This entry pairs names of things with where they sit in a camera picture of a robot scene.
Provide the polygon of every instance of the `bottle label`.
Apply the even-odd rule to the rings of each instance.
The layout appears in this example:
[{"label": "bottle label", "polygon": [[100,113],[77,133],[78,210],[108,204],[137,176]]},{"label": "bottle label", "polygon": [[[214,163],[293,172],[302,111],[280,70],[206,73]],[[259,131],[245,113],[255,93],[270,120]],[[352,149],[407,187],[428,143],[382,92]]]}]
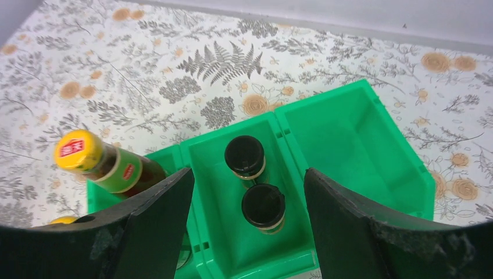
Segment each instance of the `bottle label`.
[{"label": "bottle label", "polygon": [[81,152],[85,149],[85,142],[83,139],[71,139],[67,144],[60,147],[60,158]]},{"label": "bottle label", "polygon": [[116,162],[111,171],[94,181],[110,193],[122,193],[132,188],[142,174],[142,162],[135,154],[116,148]]}]

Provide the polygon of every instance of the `white wall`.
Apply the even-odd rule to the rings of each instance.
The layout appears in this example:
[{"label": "white wall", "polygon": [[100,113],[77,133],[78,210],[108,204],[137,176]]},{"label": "white wall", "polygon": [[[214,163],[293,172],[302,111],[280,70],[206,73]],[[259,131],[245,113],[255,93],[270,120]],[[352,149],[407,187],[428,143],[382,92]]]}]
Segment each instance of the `white wall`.
[{"label": "white wall", "polygon": [[261,15],[493,49],[492,0],[147,0],[227,15]]},{"label": "white wall", "polygon": [[0,0],[0,47],[42,0]]}]

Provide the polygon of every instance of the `red logo on cap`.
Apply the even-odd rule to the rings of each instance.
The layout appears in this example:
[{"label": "red logo on cap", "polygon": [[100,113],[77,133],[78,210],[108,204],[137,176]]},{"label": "red logo on cap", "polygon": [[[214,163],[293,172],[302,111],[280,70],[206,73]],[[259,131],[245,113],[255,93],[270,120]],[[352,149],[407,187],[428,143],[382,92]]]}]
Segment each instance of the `red logo on cap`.
[{"label": "red logo on cap", "polygon": [[84,140],[83,139],[72,139],[66,145],[60,148],[60,158],[69,156],[84,150]]}]

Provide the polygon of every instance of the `black bottle cap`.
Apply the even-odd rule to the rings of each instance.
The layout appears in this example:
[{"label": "black bottle cap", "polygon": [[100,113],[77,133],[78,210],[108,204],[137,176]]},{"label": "black bottle cap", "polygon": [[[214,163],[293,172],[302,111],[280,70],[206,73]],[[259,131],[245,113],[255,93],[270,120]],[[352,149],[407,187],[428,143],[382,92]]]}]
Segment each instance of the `black bottle cap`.
[{"label": "black bottle cap", "polygon": [[224,151],[228,167],[241,176],[256,175],[262,169],[264,155],[260,141],[250,135],[234,138]]},{"label": "black bottle cap", "polygon": [[251,187],[241,201],[243,216],[257,228],[268,228],[277,224],[283,218],[285,210],[284,195],[270,184]]}]

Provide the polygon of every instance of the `gray leaf pattern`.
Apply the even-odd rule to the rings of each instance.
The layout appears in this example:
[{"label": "gray leaf pattern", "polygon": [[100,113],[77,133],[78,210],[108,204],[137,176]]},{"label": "gray leaf pattern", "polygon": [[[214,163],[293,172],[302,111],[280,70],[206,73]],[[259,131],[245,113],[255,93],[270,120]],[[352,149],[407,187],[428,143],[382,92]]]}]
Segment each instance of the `gray leaf pattern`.
[{"label": "gray leaf pattern", "polygon": [[197,50],[194,58],[188,57],[188,60],[184,60],[177,68],[185,70],[191,75],[196,72],[197,78],[203,74],[202,80],[204,81],[212,77],[211,85],[221,79],[223,80],[222,85],[227,85],[235,77],[246,74],[250,78],[254,71],[257,74],[262,72],[260,66],[262,53],[254,57],[253,45],[247,54],[244,54],[244,51],[236,44],[231,42],[231,45],[233,46],[233,53],[229,53],[217,42],[214,42],[214,52],[205,46],[203,56]]},{"label": "gray leaf pattern", "polygon": [[166,81],[166,86],[159,89],[159,93],[171,104],[181,101],[188,94],[195,94],[201,87],[191,77],[175,78],[173,81]]},{"label": "gray leaf pattern", "polygon": [[435,179],[435,220],[493,218],[490,56],[130,2],[46,0],[1,48],[0,69],[8,226],[86,214],[85,181],[52,161],[69,131],[147,154],[361,79]]},{"label": "gray leaf pattern", "polygon": [[219,129],[228,126],[236,119],[233,111],[234,104],[231,97],[214,97],[201,110],[201,116],[207,120],[205,122],[207,127]]}]

